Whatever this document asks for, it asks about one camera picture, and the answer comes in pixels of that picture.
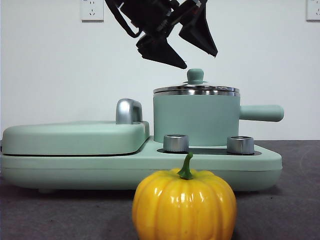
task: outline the green stem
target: green stem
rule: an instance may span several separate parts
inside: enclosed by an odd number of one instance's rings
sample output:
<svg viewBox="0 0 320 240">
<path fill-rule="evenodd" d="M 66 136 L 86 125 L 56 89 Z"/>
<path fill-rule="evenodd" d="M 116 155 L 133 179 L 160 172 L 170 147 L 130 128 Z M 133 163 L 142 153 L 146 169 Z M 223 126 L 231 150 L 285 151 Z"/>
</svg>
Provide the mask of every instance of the green stem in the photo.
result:
<svg viewBox="0 0 320 240">
<path fill-rule="evenodd" d="M 180 178 L 185 180 L 193 179 L 192 173 L 190 172 L 190 159 L 193 157 L 193 153 L 189 152 L 184 159 L 181 170 L 177 173 Z"/>
</svg>

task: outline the wall socket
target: wall socket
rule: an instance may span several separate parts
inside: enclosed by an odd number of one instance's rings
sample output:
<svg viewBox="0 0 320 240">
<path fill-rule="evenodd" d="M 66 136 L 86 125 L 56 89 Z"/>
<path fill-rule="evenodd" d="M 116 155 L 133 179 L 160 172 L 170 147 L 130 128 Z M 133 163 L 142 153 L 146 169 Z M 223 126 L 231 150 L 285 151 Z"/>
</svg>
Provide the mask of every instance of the wall socket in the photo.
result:
<svg viewBox="0 0 320 240">
<path fill-rule="evenodd" d="M 306 20 L 320 21 L 320 0 L 306 0 Z"/>
<path fill-rule="evenodd" d="M 80 14 L 83 22 L 104 21 L 105 0 L 80 0 Z"/>
</svg>

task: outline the mint green pot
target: mint green pot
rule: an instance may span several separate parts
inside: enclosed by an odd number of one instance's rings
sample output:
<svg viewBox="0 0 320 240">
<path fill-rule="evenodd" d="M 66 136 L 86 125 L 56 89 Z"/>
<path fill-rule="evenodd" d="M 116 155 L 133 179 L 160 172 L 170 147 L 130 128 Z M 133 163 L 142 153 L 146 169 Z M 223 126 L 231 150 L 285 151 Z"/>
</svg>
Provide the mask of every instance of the mint green pot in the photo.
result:
<svg viewBox="0 0 320 240">
<path fill-rule="evenodd" d="M 210 86 L 201 69 L 190 69 L 188 82 L 153 91 L 154 140 L 167 134 L 188 135 L 190 146 L 225 146 L 239 135 L 239 120 L 278 122 L 284 110 L 278 105 L 240 106 L 237 88 Z"/>
</svg>

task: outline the pot handle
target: pot handle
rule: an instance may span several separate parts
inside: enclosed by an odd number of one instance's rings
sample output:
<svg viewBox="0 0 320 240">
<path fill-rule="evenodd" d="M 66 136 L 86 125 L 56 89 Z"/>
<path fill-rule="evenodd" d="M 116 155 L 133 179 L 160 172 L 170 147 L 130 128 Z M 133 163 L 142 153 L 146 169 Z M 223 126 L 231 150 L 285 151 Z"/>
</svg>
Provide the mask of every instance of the pot handle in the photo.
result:
<svg viewBox="0 0 320 240">
<path fill-rule="evenodd" d="M 241 120 L 279 122 L 284 118 L 284 109 L 279 105 L 240 106 Z"/>
</svg>

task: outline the gray table surface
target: gray table surface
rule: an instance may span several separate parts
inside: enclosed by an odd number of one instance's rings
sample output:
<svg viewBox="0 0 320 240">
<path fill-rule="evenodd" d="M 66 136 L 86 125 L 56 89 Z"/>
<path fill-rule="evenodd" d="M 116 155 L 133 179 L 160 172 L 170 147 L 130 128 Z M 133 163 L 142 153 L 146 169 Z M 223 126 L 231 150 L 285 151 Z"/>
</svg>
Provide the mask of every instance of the gray table surface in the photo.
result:
<svg viewBox="0 0 320 240">
<path fill-rule="evenodd" d="M 320 240 L 320 141 L 256 141 L 282 155 L 277 184 L 236 192 L 232 240 Z M 137 240 L 134 191 L 40 194 L 0 178 L 1 240 Z"/>
</svg>

